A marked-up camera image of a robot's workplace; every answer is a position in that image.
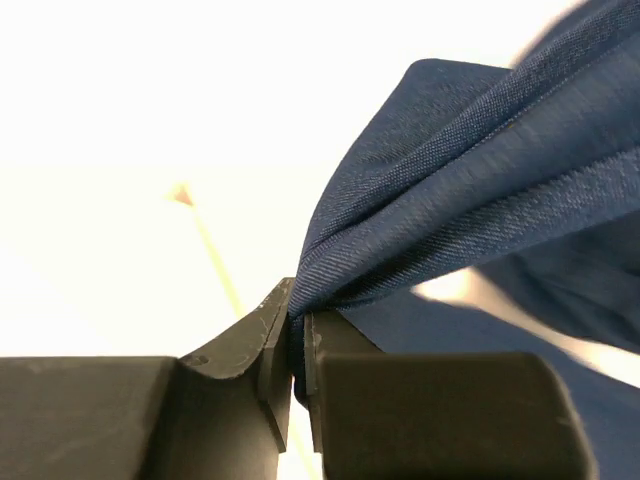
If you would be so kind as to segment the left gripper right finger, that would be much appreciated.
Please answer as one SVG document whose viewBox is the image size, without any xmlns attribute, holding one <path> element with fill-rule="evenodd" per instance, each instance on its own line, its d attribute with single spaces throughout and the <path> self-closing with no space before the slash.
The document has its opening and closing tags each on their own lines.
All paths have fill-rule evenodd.
<svg viewBox="0 0 640 480">
<path fill-rule="evenodd" d="M 560 377 L 529 353 L 389 354 L 335 312 L 305 319 L 314 448 L 328 479 L 594 479 Z"/>
</svg>

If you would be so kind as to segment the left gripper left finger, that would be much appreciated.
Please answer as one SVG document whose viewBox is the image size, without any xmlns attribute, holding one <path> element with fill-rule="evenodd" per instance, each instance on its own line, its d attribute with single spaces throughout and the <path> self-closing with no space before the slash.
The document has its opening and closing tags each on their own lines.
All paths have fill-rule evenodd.
<svg viewBox="0 0 640 480">
<path fill-rule="evenodd" d="M 5 479 L 273 479 L 286 449 L 293 286 L 182 358 L 1 362 Z"/>
</svg>

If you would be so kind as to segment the dark blue denim trousers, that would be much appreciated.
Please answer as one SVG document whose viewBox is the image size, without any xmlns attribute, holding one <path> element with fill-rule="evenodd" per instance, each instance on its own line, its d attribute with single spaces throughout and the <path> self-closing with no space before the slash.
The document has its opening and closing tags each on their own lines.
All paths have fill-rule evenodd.
<svg viewBox="0 0 640 480">
<path fill-rule="evenodd" d="M 512 68 L 413 63 L 339 164 L 289 303 L 335 309 L 386 352 L 525 349 L 569 387 L 599 473 L 639 475 L 639 391 L 496 316 L 411 288 L 474 267 L 552 332 L 639 350 L 639 5 L 587 1 Z"/>
</svg>

